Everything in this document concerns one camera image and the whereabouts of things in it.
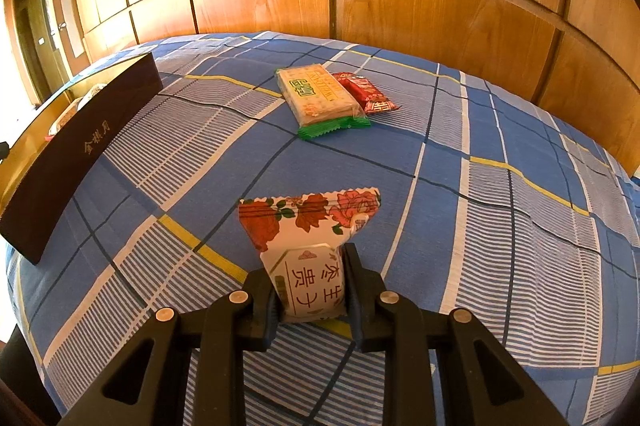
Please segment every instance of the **metal screw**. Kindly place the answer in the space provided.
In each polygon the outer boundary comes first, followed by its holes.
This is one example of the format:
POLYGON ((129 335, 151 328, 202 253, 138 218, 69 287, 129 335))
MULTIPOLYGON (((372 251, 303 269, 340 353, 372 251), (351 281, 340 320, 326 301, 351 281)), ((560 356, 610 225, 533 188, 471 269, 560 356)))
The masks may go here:
POLYGON ((453 313, 453 319, 455 319, 458 323, 468 323, 471 321, 471 312, 466 309, 457 309, 453 313))
POLYGON ((393 305, 394 303, 398 303, 400 297, 397 292, 393 291, 384 291, 380 293, 380 301, 383 303, 388 303, 389 305, 393 305))
POLYGON ((231 303, 244 303, 249 299, 249 294, 244 291, 234 291, 229 294, 229 301, 231 303))
POLYGON ((156 313, 156 320, 165 322, 173 319, 174 316, 175 316, 174 310, 170 309, 169 307, 165 307, 163 309, 160 309, 156 313))

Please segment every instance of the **red snack package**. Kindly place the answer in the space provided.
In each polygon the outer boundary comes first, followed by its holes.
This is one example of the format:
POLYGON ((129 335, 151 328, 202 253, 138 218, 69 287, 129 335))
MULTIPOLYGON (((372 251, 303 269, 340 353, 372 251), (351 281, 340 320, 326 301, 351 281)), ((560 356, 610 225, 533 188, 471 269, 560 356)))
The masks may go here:
POLYGON ((351 72, 332 72, 337 81, 353 95, 366 115, 397 110, 399 106, 390 101, 369 79, 351 72))

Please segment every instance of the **blue plaid bedsheet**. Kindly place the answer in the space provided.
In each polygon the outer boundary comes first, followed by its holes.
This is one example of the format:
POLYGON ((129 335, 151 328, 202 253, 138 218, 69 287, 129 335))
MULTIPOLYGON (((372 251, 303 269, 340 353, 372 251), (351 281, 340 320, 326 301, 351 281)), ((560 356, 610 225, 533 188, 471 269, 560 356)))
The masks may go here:
MULTIPOLYGON (((143 52, 164 90, 87 174, 41 262, 6 254, 61 411, 155 310, 206 307, 261 267, 238 199, 375 186, 382 208, 354 240, 365 267, 422 308, 473 310, 572 425, 607 421, 640 368, 640 243, 638 192, 601 146, 481 78, 342 41, 173 37, 80 76, 143 52), (316 62, 401 109, 300 140, 274 70, 316 62)), ((354 351, 344 322, 281 326, 244 364, 249 424, 382 420, 383 356, 354 351)))

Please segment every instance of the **yellow stripe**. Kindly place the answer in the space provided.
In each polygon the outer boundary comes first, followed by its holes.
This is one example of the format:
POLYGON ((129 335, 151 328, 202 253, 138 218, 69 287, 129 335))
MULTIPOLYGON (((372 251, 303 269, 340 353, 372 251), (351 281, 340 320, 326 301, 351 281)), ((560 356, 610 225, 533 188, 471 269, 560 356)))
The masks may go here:
POLYGON ((640 360, 625 362, 625 364, 615 364, 614 366, 601 366, 598 369, 598 375, 606 376, 608 374, 616 374, 618 372, 624 372, 625 370, 631 370, 637 366, 640 366, 640 360))
POLYGON ((20 311, 20 321, 22 322, 23 331, 27 333, 27 340, 31 343, 31 353, 36 357, 38 361, 38 372, 40 371, 40 366, 42 365, 42 357, 38 352, 38 347, 36 346, 36 341, 33 339, 31 335, 31 330, 29 326, 29 322, 27 321, 27 314, 24 311, 24 301, 22 300, 22 283, 20 282, 20 265, 22 264, 22 255, 18 256, 18 265, 15 269, 15 291, 18 295, 18 310, 20 311))
POLYGON ((503 168, 505 170, 513 171, 516 175, 522 177, 522 179, 529 186, 533 187, 536 191, 539 191, 540 193, 542 193, 543 195, 549 197, 550 199, 553 199, 556 202, 559 202, 562 205, 565 205, 565 206, 573 209, 576 213, 580 213, 581 215, 584 215, 584 216, 589 216, 589 212, 588 211, 585 211, 581 207, 578 207, 577 205, 572 204, 568 200, 565 200, 565 199, 562 199, 562 198, 558 197, 557 195, 555 195, 551 191, 546 190, 544 187, 540 187, 538 184, 534 184, 527 177, 524 176, 522 171, 520 171, 519 169, 514 168, 510 164, 507 164, 507 163, 504 163, 504 162, 492 161, 490 159, 483 159, 481 157, 469 157, 469 160, 471 162, 476 162, 478 164, 486 164, 488 166, 493 166, 495 168, 503 168))
POLYGON ((411 66, 410 64, 405 64, 403 62, 397 62, 395 60, 384 59, 383 57, 378 56, 369 56, 369 54, 364 54, 363 52, 358 52, 357 50, 347 50, 347 52, 353 52, 353 54, 358 54, 359 56, 371 57, 372 59, 382 60, 384 62, 390 62, 391 64, 397 64, 398 66, 404 66, 405 68, 410 68, 411 70, 417 70, 418 72, 428 73, 429 75, 433 75, 434 77, 444 77, 446 79, 450 79, 456 83, 460 83, 458 79, 452 77, 450 75, 440 75, 437 73, 429 72, 429 70, 423 70, 422 68, 416 68, 415 66, 411 66))
MULTIPOLYGON (((173 218, 168 215, 162 215, 158 221, 164 225, 164 227, 170 231, 172 234, 181 239, 185 244, 187 244, 191 249, 194 249, 199 243, 200 240, 197 239, 193 234, 187 231, 183 226, 181 226, 178 222, 176 222, 173 218)), ((204 256, 206 260, 210 263, 226 272, 231 276, 231 278, 235 278, 240 283, 244 283, 246 279, 247 272, 236 265, 235 263, 229 261, 228 259, 220 256, 217 252, 211 249, 208 245, 203 245, 198 253, 204 256)))
POLYGON ((271 95, 272 97, 282 97, 281 93, 276 91, 267 90, 266 88, 255 88, 254 85, 249 84, 248 82, 242 82, 238 79, 232 79, 231 77, 227 77, 226 75, 185 75, 185 79, 222 79, 228 82, 232 82, 233 84, 237 84, 238 86, 244 86, 249 90, 255 89, 255 91, 261 91, 262 93, 266 93, 267 95, 271 95))
MULTIPOLYGON (((165 229, 167 229, 174 236, 182 240, 185 244, 191 247, 191 249, 194 249, 194 247, 196 247, 200 243, 199 239, 193 236, 193 234, 187 231, 183 226, 181 226, 169 215, 162 215, 158 219, 158 221, 162 225, 164 225, 165 229)), ((204 258, 206 258, 213 265, 215 265, 225 273, 229 274, 229 276, 231 276, 232 278, 235 278, 240 283, 244 283, 247 272, 243 268, 239 267, 238 265, 229 261, 228 259, 220 256, 217 252, 215 252, 213 249, 211 249, 207 245, 203 245, 198 251, 198 253, 204 256, 204 258)), ((330 330, 331 332, 335 332, 340 336, 344 336, 345 338, 351 339, 351 327, 347 323, 338 321, 338 319, 319 319, 318 321, 313 323, 318 327, 321 327, 326 330, 330 330)))
POLYGON ((585 148, 582 144, 578 144, 578 142, 574 141, 573 139, 570 139, 569 137, 567 137, 564 133, 562 133, 562 136, 567 139, 569 142, 574 143, 576 146, 578 146, 578 148, 583 149, 584 151, 586 151, 588 154, 590 154, 594 159, 596 159, 600 164, 602 164, 604 167, 606 167, 607 169, 611 169, 611 166, 609 164, 607 164, 606 162, 601 161, 599 158, 596 157, 596 155, 594 155, 590 149, 585 148))
POLYGON ((339 319, 318 319, 318 321, 312 322, 316 327, 329 330, 339 336, 351 339, 351 327, 349 324, 340 321, 339 319))

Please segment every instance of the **black gift box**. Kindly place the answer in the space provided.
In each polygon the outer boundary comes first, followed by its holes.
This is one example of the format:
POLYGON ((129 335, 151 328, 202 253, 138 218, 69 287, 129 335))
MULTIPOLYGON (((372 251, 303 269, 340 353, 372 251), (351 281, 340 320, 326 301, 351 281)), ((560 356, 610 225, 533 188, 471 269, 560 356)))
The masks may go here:
POLYGON ((80 182, 114 136, 162 89, 153 56, 124 60, 49 99, 0 163, 0 235, 34 265, 80 182), (50 140, 49 128, 106 83, 50 140))

